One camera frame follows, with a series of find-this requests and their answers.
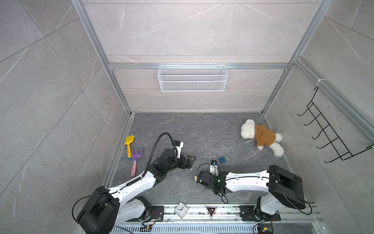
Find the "blue padlock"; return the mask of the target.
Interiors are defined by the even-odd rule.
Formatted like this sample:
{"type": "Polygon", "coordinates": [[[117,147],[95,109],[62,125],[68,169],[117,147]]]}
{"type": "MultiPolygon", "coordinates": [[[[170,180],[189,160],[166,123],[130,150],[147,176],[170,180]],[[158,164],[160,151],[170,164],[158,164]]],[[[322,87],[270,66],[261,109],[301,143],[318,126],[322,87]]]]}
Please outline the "blue padlock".
{"type": "Polygon", "coordinates": [[[226,158],[222,155],[218,155],[218,160],[220,163],[225,163],[227,161],[226,158]]]}

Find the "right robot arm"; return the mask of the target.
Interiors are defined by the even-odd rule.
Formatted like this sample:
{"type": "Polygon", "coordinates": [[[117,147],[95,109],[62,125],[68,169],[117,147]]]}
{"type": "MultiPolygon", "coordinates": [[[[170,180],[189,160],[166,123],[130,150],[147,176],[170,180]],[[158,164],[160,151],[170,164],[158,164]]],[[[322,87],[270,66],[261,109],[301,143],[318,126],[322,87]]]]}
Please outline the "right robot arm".
{"type": "Polygon", "coordinates": [[[216,165],[210,171],[201,171],[196,177],[196,182],[213,191],[227,204],[227,193],[238,191],[260,191],[265,196],[257,198],[255,206],[240,206],[240,217],[243,221],[272,221],[278,215],[279,209],[288,207],[304,212],[306,204],[303,180],[300,176],[287,171],[279,166],[271,165],[268,170],[256,173],[238,174],[221,172],[216,165]]]}

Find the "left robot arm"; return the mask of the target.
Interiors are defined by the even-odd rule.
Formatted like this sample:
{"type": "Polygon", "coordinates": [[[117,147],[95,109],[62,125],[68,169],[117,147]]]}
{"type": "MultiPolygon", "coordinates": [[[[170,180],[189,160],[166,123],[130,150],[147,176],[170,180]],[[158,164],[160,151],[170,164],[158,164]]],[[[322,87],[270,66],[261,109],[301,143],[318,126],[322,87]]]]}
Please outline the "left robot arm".
{"type": "Polygon", "coordinates": [[[100,186],[92,195],[86,196],[87,202],[73,219],[87,234],[108,234],[115,226],[146,214],[151,204],[140,194],[162,182],[167,173],[175,169],[190,169],[196,161],[195,156],[183,156],[183,142],[174,140],[166,132],[172,148],[165,149],[154,162],[148,161],[146,169],[131,180],[112,188],[100,186]]]}

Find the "red triangle warning sign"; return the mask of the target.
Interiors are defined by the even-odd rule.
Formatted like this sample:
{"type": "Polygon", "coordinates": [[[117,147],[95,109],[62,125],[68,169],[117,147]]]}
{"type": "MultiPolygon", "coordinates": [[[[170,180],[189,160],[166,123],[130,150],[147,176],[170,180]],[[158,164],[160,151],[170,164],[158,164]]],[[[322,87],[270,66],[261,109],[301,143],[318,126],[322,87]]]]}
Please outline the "red triangle warning sign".
{"type": "Polygon", "coordinates": [[[210,219],[213,219],[214,215],[216,214],[217,208],[218,208],[217,206],[210,206],[210,205],[205,206],[205,209],[206,209],[210,219]]]}

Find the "small white clock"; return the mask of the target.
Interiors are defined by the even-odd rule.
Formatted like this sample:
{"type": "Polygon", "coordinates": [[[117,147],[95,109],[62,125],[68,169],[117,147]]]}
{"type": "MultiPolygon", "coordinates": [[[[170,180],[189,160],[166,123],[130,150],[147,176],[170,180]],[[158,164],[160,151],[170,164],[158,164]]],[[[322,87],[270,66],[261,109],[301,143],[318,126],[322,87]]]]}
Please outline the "small white clock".
{"type": "Polygon", "coordinates": [[[174,212],[183,219],[184,216],[188,213],[189,207],[184,203],[180,202],[174,209],[174,212]]]}

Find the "purple pink toy rake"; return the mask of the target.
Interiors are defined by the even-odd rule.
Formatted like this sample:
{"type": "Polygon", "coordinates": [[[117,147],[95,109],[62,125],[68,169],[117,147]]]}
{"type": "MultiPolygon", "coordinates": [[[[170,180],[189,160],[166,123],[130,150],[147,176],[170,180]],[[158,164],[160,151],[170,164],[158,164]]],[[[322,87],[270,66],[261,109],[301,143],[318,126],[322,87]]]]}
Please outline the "purple pink toy rake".
{"type": "Polygon", "coordinates": [[[136,169],[137,169],[137,161],[142,157],[144,148],[133,148],[131,152],[132,159],[134,160],[132,170],[131,170],[131,177],[136,176],[136,169]]]}

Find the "yellow toy shovel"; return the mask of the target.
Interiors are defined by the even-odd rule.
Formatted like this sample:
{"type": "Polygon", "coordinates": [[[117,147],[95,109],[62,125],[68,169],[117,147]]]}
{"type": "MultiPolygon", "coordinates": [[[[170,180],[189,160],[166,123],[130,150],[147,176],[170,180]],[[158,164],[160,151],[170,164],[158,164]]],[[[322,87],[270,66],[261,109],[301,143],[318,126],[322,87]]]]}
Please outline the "yellow toy shovel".
{"type": "Polygon", "coordinates": [[[132,158],[132,153],[131,153],[131,143],[134,141],[134,136],[128,136],[125,139],[125,145],[127,146],[127,158],[131,159],[132,158]]]}

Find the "white teddy bear brown hoodie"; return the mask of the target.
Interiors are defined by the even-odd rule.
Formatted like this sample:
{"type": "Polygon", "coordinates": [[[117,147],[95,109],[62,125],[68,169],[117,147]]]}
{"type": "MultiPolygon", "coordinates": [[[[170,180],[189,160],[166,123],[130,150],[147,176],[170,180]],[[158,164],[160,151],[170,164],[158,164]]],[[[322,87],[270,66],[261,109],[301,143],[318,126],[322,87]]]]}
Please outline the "white teddy bear brown hoodie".
{"type": "Polygon", "coordinates": [[[259,151],[267,146],[275,157],[280,158],[284,154],[284,148],[280,145],[283,139],[282,134],[268,129],[265,124],[256,124],[252,119],[246,120],[241,126],[241,137],[255,140],[259,151]]]}

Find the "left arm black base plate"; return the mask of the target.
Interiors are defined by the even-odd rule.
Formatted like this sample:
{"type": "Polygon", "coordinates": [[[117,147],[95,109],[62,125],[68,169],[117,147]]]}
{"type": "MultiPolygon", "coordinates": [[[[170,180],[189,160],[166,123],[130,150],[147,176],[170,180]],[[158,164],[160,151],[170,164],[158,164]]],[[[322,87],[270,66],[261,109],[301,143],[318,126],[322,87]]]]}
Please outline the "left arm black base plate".
{"type": "Polygon", "coordinates": [[[143,214],[140,216],[140,221],[153,220],[163,221],[164,217],[164,206],[149,206],[146,207],[143,214]]]}

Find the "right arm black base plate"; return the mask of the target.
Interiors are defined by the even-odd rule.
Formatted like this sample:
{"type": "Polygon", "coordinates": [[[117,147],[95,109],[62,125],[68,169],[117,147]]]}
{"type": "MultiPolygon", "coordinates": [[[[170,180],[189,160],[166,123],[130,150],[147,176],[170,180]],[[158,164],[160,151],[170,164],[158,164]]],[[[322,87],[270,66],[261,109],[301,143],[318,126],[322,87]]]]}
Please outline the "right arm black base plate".
{"type": "Polygon", "coordinates": [[[240,206],[240,217],[242,221],[281,221],[280,215],[278,212],[275,214],[267,214],[260,210],[256,206],[240,206]]]}

